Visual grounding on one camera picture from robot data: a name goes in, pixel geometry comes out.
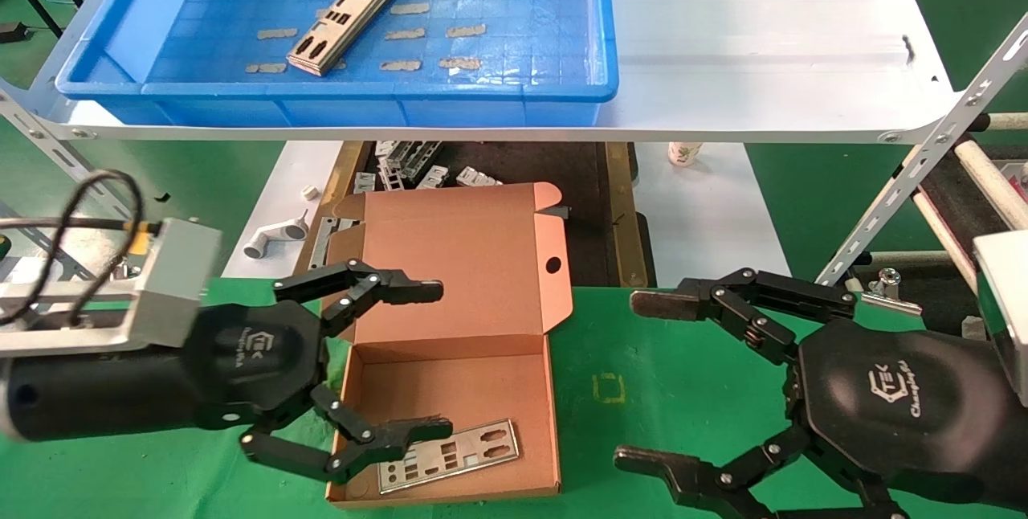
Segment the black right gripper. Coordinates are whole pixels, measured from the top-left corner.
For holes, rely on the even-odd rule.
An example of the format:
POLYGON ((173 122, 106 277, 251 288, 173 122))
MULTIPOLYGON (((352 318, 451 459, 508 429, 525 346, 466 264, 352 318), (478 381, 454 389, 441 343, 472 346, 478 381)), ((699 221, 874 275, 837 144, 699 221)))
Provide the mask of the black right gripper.
POLYGON ((858 297, 742 268, 683 279, 673 291, 634 291, 635 314, 712 321, 776 366, 793 364, 803 425, 717 467, 694 456, 620 445, 614 467, 654 476, 680 507, 720 518, 906 518, 887 488, 951 504, 1025 509, 1026 409, 992 345, 932 331, 864 328, 858 297), (768 311, 827 324, 800 344, 768 311), (859 507, 772 511, 752 486, 807 456, 859 507))

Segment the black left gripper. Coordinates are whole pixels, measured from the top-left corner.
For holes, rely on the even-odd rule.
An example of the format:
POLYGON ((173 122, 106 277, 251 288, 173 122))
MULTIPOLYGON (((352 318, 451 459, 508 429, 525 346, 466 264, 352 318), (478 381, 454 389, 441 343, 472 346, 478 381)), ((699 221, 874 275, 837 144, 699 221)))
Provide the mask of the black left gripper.
POLYGON ((409 279, 358 259, 273 284, 276 305, 201 308, 180 348, 4 358, 2 432, 26 442, 142 432, 281 428, 309 406, 345 438, 331 453, 253 427, 238 438, 252 464, 345 484, 365 468, 404 460, 414 443, 452 436, 439 415, 372 424, 324 380, 324 339, 341 335, 375 304, 441 300, 443 284, 409 279), (301 306, 341 293, 320 320, 301 306))

